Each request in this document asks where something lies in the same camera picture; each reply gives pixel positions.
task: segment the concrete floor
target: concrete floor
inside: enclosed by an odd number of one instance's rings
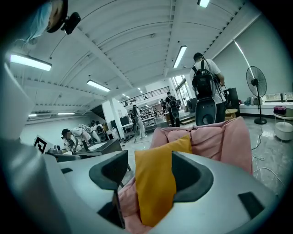
[[[254,117],[244,117],[245,123],[250,132],[251,148],[254,148],[257,143],[258,136],[261,133],[260,125],[254,123]],[[261,138],[261,144],[258,148],[252,151],[255,157],[262,157],[264,161],[253,158],[253,170],[266,167],[271,169],[279,179],[286,185],[291,178],[291,172],[293,167],[293,140],[281,142],[276,136],[274,136],[274,119],[267,119],[267,124],[262,126],[263,134]],[[185,125],[183,127],[188,128],[193,126],[194,123]],[[134,139],[131,139],[128,143],[121,143],[122,149],[128,150],[128,162],[132,171],[128,171],[122,180],[126,184],[135,175],[135,150],[149,149],[152,141],[153,133],[148,133],[147,138],[139,139],[137,137],[136,143]],[[259,173],[254,173],[254,177],[257,177],[264,185],[270,188],[274,193],[282,194],[285,186],[274,176],[272,172],[267,169],[260,169]]]

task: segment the ceiling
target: ceiling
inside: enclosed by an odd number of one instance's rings
[[[189,72],[196,52],[212,58],[250,23],[244,3],[211,0],[202,8],[197,0],[69,0],[68,15],[81,16],[71,35],[44,33],[14,48],[51,63],[51,70],[19,64],[11,70],[35,102],[34,112],[86,113],[110,97],[137,96],[137,87]],[[173,69],[182,45],[187,50]],[[111,91],[87,85],[89,79]]]

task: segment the pink fabric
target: pink fabric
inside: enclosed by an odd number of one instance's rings
[[[250,135],[242,117],[200,127],[156,128],[151,148],[175,141],[187,134],[191,138],[194,154],[238,166],[252,173]],[[126,230],[132,234],[147,233],[151,227],[140,221],[134,177],[119,191],[119,200]]]

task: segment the yellow cloth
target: yellow cloth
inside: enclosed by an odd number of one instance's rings
[[[189,135],[160,147],[135,151],[136,191],[144,225],[154,227],[172,208],[176,193],[172,151],[192,154]]]

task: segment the fan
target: fan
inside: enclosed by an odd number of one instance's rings
[[[266,94],[266,79],[264,74],[255,66],[251,66],[246,71],[246,81],[250,91],[258,99],[260,117],[255,119],[256,124],[266,124],[266,119],[261,117],[260,98]]]

